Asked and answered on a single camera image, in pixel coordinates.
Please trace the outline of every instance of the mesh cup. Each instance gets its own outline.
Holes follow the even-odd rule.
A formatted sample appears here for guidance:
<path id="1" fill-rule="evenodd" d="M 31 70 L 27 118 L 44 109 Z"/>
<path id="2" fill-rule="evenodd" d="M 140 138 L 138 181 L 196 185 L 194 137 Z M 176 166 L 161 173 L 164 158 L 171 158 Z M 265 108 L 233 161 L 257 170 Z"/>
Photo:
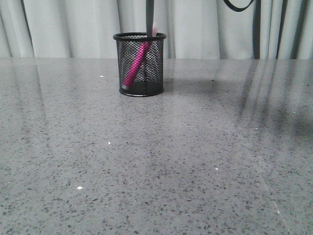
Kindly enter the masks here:
<path id="1" fill-rule="evenodd" d="M 163 88 L 163 40 L 158 33 L 147 38 L 145 32 L 119 33 L 116 40 L 119 91 L 129 96 L 152 96 Z"/>

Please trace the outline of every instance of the gray speckled countertop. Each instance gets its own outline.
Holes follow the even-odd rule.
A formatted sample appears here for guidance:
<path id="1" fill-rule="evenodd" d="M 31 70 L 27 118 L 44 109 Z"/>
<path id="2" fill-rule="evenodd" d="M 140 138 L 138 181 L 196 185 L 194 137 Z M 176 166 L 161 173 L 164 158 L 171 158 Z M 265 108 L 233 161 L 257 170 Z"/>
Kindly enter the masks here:
<path id="1" fill-rule="evenodd" d="M 0 59 L 0 234 L 312 235 L 313 61 Z"/>

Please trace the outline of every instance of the countertop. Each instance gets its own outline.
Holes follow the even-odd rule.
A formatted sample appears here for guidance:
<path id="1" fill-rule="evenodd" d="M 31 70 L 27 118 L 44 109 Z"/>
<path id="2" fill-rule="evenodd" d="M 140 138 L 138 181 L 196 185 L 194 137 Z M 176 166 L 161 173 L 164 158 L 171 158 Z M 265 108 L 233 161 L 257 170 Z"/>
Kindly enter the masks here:
<path id="1" fill-rule="evenodd" d="M 312 235 L 313 61 L 0 59 L 0 234 Z"/>

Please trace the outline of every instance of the curtain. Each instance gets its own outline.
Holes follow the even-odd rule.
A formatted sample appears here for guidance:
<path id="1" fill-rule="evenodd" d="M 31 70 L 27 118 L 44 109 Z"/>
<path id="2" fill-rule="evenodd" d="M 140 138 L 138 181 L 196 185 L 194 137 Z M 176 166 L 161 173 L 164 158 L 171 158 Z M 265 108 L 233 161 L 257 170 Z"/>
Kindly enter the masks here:
<path id="1" fill-rule="evenodd" d="M 245 7 L 250 0 L 230 0 Z M 155 0 L 165 58 L 312 59 L 313 0 Z M 145 31 L 145 0 L 0 0 L 0 57 L 116 58 Z"/>

